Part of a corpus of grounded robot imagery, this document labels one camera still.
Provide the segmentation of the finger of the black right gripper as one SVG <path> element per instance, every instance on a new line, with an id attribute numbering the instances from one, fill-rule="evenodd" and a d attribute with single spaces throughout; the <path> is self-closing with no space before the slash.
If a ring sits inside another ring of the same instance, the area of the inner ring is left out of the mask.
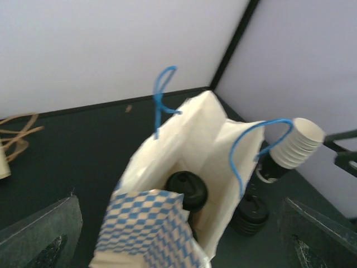
<path id="1" fill-rule="evenodd" d="M 336 152 L 334 164 L 354 177 L 356 177 L 356 166 L 352 162 L 356 162 L 356 151 L 350 151 L 336 144 L 336 141 L 355 138 L 356 130 L 351 130 L 327 135 L 324 140 L 324 146 Z"/>

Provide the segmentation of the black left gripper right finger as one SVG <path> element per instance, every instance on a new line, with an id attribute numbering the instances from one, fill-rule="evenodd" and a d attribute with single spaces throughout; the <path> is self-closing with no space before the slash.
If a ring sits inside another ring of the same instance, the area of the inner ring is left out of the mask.
<path id="1" fill-rule="evenodd" d="M 278 230 L 290 267 L 356 267 L 356 232 L 286 198 Z"/>

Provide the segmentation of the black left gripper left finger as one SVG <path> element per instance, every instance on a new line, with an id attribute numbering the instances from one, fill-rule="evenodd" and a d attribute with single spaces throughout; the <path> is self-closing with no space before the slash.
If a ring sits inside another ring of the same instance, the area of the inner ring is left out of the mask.
<path id="1" fill-rule="evenodd" d="M 83 219 L 76 195 L 1 230 L 1 267 L 69 267 Z"/>

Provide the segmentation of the stack of black cup lids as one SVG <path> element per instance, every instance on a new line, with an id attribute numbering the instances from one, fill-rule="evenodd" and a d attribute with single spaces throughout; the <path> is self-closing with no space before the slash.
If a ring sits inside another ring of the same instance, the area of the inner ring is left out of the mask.
<path id="1" fill-rule="evenodd" d="M 266 225 L 269 209 L 256 195 L 245 194 L 230 221 L 231 227 L 242 236 L 256 235 Z"/>

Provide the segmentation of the black branded paper cup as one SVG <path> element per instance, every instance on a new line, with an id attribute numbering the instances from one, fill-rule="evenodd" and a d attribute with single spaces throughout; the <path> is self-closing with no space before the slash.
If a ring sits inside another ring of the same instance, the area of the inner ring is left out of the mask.
<path id="1" fill-rule="evenodd" d="M 190 171 L 173 173 L 165 183 L 165 190 L 183 194 L 183 209 L 193 213 L 200 211 L 208 200 L 205 182 Z"/>

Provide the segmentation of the stack of white paper cups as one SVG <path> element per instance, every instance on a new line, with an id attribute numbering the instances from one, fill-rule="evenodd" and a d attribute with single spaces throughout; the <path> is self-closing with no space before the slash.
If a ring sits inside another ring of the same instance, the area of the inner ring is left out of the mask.
<path id="1" fill-rule="evenodd" d="M 265 183 L 302 165 L 324 142 L 326 133 L 316 123 L 306 118 L 294 118 L 292 123 L 292 131 L 259 161 L 255 173 Z"/>

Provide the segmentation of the light tan paper bag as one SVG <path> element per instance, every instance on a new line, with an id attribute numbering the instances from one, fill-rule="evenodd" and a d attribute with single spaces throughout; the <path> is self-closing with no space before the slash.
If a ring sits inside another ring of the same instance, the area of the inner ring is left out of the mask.
<path id="1" fill-rule="evenodd" d="M 2 128 L 6 123 L 23 117 L 29 117 L 30 119 L 21 130 L 12 131 Z M 1 120 L 1 134 L 11 135 L 11 137 L 1 138 L 1 179 L 11 175 L 9 163 L 29 147 L 29 142 L 25 140 L 25 137 L 44 129 L 44 126 L 32 128 L 38 117 L 38 113 L 26 113 Z"/>

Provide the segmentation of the black corner frame post right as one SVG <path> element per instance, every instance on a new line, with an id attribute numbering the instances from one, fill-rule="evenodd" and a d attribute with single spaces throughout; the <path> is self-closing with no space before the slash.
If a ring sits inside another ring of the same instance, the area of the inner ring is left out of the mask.
<path id="1" fill-rule="evenodd" d="M 260 4 L 260 0 L 250 0 L 248 1 L 248 4 L 245 8 L 245 11 L 243 12 L 243 15 L 234 31 L 234 34 L 230 40 L 230 43 L 228 47 L 225 50 L 225 53 L 221 59 L 220 64 L 218 65 L 218 68 L 210 82 L 209 88 L 212 91 L 215 91 L 216 88 L 218 87 L 234 53 L 236 48 L 238 47 L 241 39 L 243 38 L 250 21 L 257 9 L 257 7 Z"/>

